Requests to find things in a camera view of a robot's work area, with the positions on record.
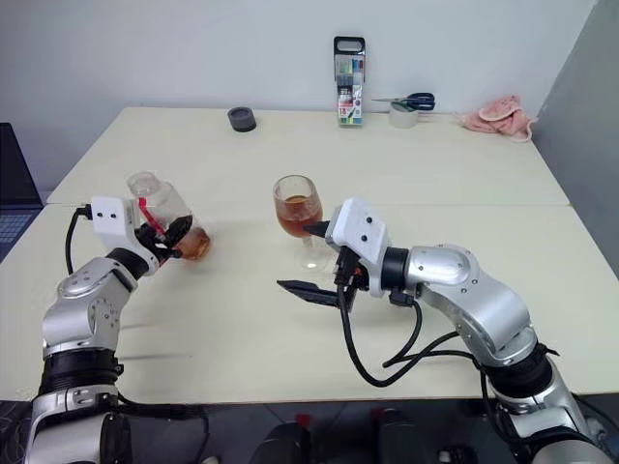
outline table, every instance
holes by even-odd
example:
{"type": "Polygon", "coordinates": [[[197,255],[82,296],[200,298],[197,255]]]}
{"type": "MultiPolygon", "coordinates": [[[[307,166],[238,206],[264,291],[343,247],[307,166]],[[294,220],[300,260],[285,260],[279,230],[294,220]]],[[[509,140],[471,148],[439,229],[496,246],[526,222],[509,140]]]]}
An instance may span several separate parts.
{"type": "Polygon", "coordinates": [[[256,130],[239,133],[223,109],[127,108],[47,201],[128,196],[126,179],[149,169],[220,218],[263,217],[273,183],[291,173],[310,176],[334,205],[352,195],[376,205],[568,204],[533,143],[450,116],[412,130],[392,128],[386,114],[368,114],[362,129],[340,129],[333,112],[255,116],[256,130]]]}
{"type": "MultiPolygon", "coordinates": [[[[572,208],[566,206],[377,206],[395,246],[455,243],[528,303],[540,340],[557,349],[568,385],[619,391],[619,284],[572,208]]],[[[73,208],[48,205],[0,266],[0,397],[35,396],[43,369],[40,324],[65,276],[64,236],[73,208]]],[[[298,240],[275,217],[208,224],[202,263],[170,262],[139,282],[122,315],[118,387],[140,401],[252,402],[479,396],[470,362],[421,362],[387,389],[366,384],[348,359],[339,314],[281,290],[303,271],[298,240]]],[[[74,265],[103,253],[80,220],[74,265]]],[[[361,358],[375,375],[412,330],[411,308],[360,294],[352,314],[361,358]]],[[[420,346],[453,328],[424,306],[420,346]]],[[[451,347],[462,347],[451,340],[451,347]]]]}

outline floor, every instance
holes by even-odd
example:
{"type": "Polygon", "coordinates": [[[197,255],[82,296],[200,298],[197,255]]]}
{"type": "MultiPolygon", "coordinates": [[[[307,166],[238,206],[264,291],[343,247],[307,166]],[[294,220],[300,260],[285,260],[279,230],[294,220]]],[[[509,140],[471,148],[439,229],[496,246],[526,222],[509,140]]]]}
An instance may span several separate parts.
{"type": "MultiPolygon", "coordinates": [[[[619,393],[589,396],[619,421],[619,393]]],[[[514,462],[507,446],[492,432],[475,399],[354,401],[205,406],[211,435],[200,456],[215,455],[222,464],[247,464],[278,424],[311,416],[312,462],[366,464],[372,461],[371,418],[375,411],[397,408],[419,425],[425,443],[436,455],[453,445],[475,450],[480,464],[514,462]]],[[[0,402],[0,463],[21,462],[19,444],[28,433],[28,403],[0,402]]],[[[200,420],[132,420],[136,464],[193,463],[204,438],[200,420]]],[[[608,447],[619,455],[619,433],[609,433],[608,447]]]]}

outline brown liquid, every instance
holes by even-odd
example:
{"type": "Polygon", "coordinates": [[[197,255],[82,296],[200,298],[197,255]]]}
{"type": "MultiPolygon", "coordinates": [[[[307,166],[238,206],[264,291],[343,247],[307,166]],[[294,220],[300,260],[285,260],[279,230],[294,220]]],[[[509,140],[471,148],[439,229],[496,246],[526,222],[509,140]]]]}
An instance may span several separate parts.
{"type": "Polygon", "coordinates": [[[183,259],[199,261],[206,256],[210,247],[211,238],[205,230],[202,227],[193,227],[175,248],[181,250],[183,259]]]}
{"type": "Polygon", "coordinates": [[[306,225],[322,219],[322,206],[319,201],[312,201],[304,195],[294,195],[278,204],[278,221],[281,227],[295,237],[308,237],[304,230],[306,225]]]}

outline pink cloth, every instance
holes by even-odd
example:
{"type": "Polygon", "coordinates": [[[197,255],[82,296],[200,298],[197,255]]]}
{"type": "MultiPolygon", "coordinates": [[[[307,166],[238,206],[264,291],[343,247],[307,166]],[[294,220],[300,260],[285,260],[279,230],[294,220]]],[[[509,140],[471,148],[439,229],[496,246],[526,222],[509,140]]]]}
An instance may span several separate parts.
{"type": "Polygon", "coordinates": [[[471,131],[502,133],[514,142],[531,140],[531,125],[534,122],[522,110],[517,95],[493,101],[479,111],[462,117],[462,125],[471,131]]]}

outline scissors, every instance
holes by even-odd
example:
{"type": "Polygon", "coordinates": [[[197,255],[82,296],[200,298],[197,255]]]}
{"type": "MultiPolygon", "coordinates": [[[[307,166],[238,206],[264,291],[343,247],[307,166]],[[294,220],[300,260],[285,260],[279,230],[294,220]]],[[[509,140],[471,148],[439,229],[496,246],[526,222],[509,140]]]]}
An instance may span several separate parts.
{"type": "Polygon", "coordinates": [[[410,94],[408,97],[404,97],[403,99],[372,99],[372,101],[400,103],[408,109],[421,109],[422,111],[431,111],[434,109],[435,105],[434,95],[430,92],[410,94]]]}

